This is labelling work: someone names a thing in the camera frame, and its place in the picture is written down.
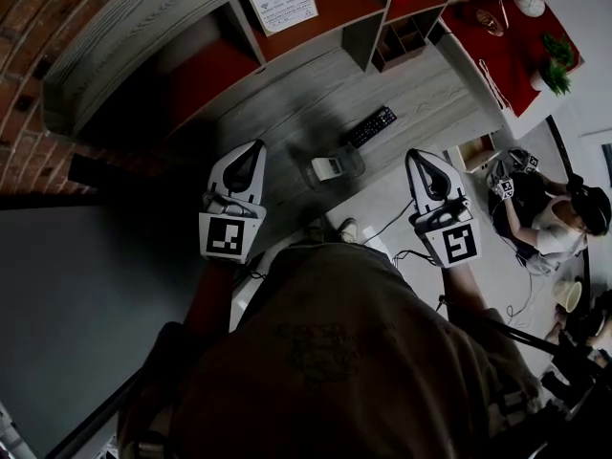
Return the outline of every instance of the potted plant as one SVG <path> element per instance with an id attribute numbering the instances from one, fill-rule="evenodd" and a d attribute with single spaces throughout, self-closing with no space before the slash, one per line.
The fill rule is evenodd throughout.
<path id="1" fill-rule="evenodd" d="M 535 90 L 550 88 L 555 95 L 565 95 L 570 91 L 571 80 L 567 76 L 568 68 L 574 66 L 574 50 L 565 36 L 555 39 L 550 33 L 542 36 L 548 58 L 532 75 L 531 84 Z"/>
<path id="2" fill-rule="evenodd" d="M 558 63 L 568 69 L 574 66 L 574 50 L 567 37 L 555 39 L 552 34 L 546 33 L 542 36 L 542 41 L 544 41 L 544 48 L 548 54 Z"/>
<path id="3" fill-rule="evenodd" d="M 571 83 L 567 68 L 554 58 L 546 59 L 532 76 L 534 89 L 542 91 L 548 86 L 557 96 L 567 94 Z"/>

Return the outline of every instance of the white floor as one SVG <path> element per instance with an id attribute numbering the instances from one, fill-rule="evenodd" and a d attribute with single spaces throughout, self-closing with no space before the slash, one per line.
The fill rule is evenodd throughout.
<path id="1" fill-rule="evenodd" d="M 497 138 L 497 141 L 504 142 L 501 138 Z M 566 180 L 557 148 L 545 125 L 532 131 L 521 140 L 520 145 L 540 158 L 540 170 L 545 175 L 560 182 Z M 470 175 L 465 175 L 464 180 L 474 205 L 473 214 L 481 221 L 484 254 L 481 259 L 471 263 L 471 268 L 484 297 L 489 306 L 497 308 L 507 321 L 510 319 L 507 316 L 507 308 L 512 306 L 514 312 L 525 308 L 512 320 L 511 325 L 535 336 L 544 337 L 553 325 L 556 303 L 552 297 L 552 287 L 557 280 L 573 280 L 576 275 L 580 274 L 581 258 L 571 260 L 552 277 L 537 275 L 530 277 L 529 273 L 517 263 L 513 248 L 494 232 L 484 201 L 486 189 L 483 189 L 478 179 Z M 328 218 L 336 227 L 348 217 L 356 218 L 361 225 L 361 241 L 364 241 L 394 219 L 410 200 L 405 169 L 400 167 L 331 210 Z M 412 212 L 413 207 L 383 234 L 370 241 L 369 246 L 385 252 L 389 258 L 406 249 L 425 252 L 425 247 L 408 223 L 408 217 Z M 301 233 L 296 233 L 268 251 L 260 272 L 267 271 L 271 261 L 280 250 L 301 238 Z M 440 269 L 411 255 L 400 261 L 399 269 L 415 293 L 435 308 L 439 296 L 444 292 Z M 259 284 L 260 281 L 250 281 L 234 299 L 231 315 L 232 330 Z M 550 364 L 550 358 L 547 355 L 524 345 L 519 345 L 519 347 L 535 375 L 539 376 Z"/>

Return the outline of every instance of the green plant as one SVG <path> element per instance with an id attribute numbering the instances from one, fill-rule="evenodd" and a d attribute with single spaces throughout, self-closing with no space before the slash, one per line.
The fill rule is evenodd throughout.
<path id="1" fill-rule="evenodd" d="M 552 34 L 546 33 L 542 36 L 544 48 L 557 63 L 571 68 L 574 66 L 574 50 L 564 35 L 561 39 L 555 39 Z"/>
<path id="2" fill-rule="evenodd" d="M 567 68 L 554 58 L 547 59 L 539 72 L 542 75 L 542 79 L 555 92 L 555 95 L 565 95 L 570 91 L 572 82 L 567 76 Z"/>

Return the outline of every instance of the remote control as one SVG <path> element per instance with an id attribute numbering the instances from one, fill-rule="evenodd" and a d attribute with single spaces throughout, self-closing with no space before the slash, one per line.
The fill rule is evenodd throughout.
<path id="1" fill-rule="evenodd" d="M 391 109 L 383 107 L 353 129 L 353 131 L 348 134 L 348 142 L 356 148 L 359 148 L 369 142 L 395 120 L 397 120 L 397 118 L 395 114 L 391 112 Z"/>

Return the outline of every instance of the paper notice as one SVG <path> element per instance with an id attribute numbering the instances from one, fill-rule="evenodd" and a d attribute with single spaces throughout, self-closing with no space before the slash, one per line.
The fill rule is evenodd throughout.
<path id="1" fill-rule="evenodd" d="M 266 35 L 287 28 L 318 15 L 315 0 L 251 0 Z"/>

